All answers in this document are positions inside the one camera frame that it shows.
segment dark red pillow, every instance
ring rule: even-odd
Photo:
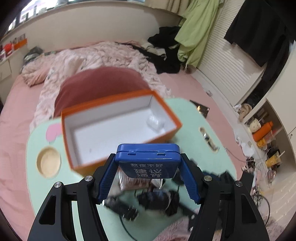
[[[101,67],[89,69],[66,79],[54,104],[54,117],[63,109],[90,100],[150,89],[140,73],[133,69]]]

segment orange box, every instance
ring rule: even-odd
[[[157,131],[147,124],[154,116]],[[164,100],[140,90],[85,102],[62,111],[65,149],[71,169],[86,176],[105,164],[123,143],[164,143],[182,127]]]

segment orange bottle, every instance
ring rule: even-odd
[[[258,131],[253,134],[253,139],[255,142],[260,141],[268,132],[271,131],[273,127],[272,121],[265,123]]]

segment louvered door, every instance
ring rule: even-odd
[[[224,39],[243,3],[244,0],[226,1],[198,67],[232,106],[240,102],[264,70],[237,45]]]

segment clear plastic bag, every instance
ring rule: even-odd
[[[121,169],[119,169],[118,176],[121,191],[148,188],[151,182],[151,179],[128,177]]]
[[[164,127],[164,121],[152,114],[147,119],[147,125],[155,130],[157,133],[159,133],[160,130]]]

